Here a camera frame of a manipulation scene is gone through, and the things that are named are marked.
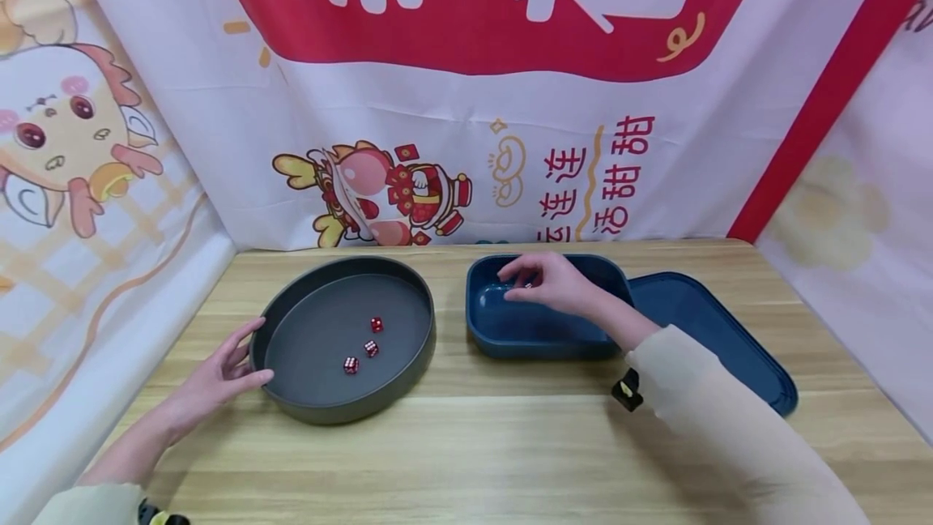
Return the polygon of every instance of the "wooden table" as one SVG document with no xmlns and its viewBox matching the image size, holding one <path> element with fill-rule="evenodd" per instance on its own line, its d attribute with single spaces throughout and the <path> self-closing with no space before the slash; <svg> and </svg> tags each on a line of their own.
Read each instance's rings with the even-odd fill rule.
<svg viewBox="0 0 933 525">
<path fill-rule="evenodd" d="M 737 241 L 573 244 L 627 275 L 681 271 L 705 284 L 790 371 L 792 425 L 872 523 L 930 523 L 933 454 L 757 250 Z M 308 250 L 239 255 L 117 428 L 177 387 L 234 327 L 297 275 L 338 256 L 410 263 L 437 307 L 422 382 L 356 425 L 289 419 L 240 397 L 171 450 L 149 490 L 196 525 L 294 523 L 748 523 L 696 451 L 647 408 L 607 396 L 624 362 L 504 363 L 467 340 L 464 284 L 480 256 L 541 246 Z"/>
</svg>

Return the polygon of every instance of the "backdrop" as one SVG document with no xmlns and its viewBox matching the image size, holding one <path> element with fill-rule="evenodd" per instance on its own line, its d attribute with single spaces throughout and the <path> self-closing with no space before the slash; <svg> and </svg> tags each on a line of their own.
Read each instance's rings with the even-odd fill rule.
<svg viewBox="0 0 933 525">
<path fill-rule="evenodd" d="M 760 239 L 933 442 L 933 0 L 917 0 Z"/>
<path fill-rule="evenodd" d="M 272 249 L 723 236 L 862 1 L 99 0 Z"/>
<path fill-rule="evenodd" d="M 0 523 L 74 483 L 234 254 L 94 0 L 0 0 Z"/>
</svg>

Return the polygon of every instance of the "beige sleeve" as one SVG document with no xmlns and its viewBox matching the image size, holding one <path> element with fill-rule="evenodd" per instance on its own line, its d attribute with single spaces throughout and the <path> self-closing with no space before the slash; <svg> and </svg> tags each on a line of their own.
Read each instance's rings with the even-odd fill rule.
<svg viewBox="0 0 933 525">
<path fill-rule="evenodd" d="M 136 484 L 98 484 L 58 493 L 32 525 L 136 525 L 143 490 Z"/>
<path fill-rule="evenodd" d="M 823 459 L 768 404 L 679 328 L 626 357 L 671 431 L 706 450 L 767 525 L 869 523 Z"/>
</svg>

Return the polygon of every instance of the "round dark gray tray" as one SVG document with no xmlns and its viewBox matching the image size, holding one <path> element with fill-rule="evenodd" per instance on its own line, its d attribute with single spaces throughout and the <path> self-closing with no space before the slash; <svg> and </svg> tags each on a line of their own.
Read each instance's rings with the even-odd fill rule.
<svg viewBox="0 0 933 525">
<path fill-rule="evenodd" d="M 272 369 L 263 388 L 284 412 L 314 425 L 360 420 L 390 406 L 421 378 L 436 342 L 434 301 L 410 267 L 352 257 L 313 269 L 272 299 L 250 341 L 254 369 Z M 382 320 L 373 333 L 371 318 Z M 367 358 L 364 343 L 379 354 Z M 347 375 L 343 361 L 360 359 Z"/>
</svg>

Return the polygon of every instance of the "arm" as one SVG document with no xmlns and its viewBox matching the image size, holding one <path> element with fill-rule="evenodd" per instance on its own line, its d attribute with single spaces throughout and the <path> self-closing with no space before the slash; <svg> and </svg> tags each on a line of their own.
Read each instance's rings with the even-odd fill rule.
<svg viewBox="0 0 933 525">
<path fill-rule="evenodd" d="M 224 403 L 272 379 L 271 370 L 253 371 L 244 363 L 248 346 L 240 345 L 264 322 L 256 318 L 235 330 L 181 387 L 131 425 L 78 486 L 55 495 L 33 525 L 136 523 L 142 487 L 162 454 Z"/>
<path fill-rule="evenodd" d="M 145 487 L 173 439 L 166 414 L 160 407 L 153 408 L 110 445 L 81 475 L 78 485 L 127 483 Z"/>
<path fill-rule="evenodd" d="M 586 316 L 629 351 L 655 415 L 706 451 L 758 523 L 869 523 L 823 459 L 716 355 L 676 327 L 658 329 L 606 292 L 591 296 Z"/>
</svg>

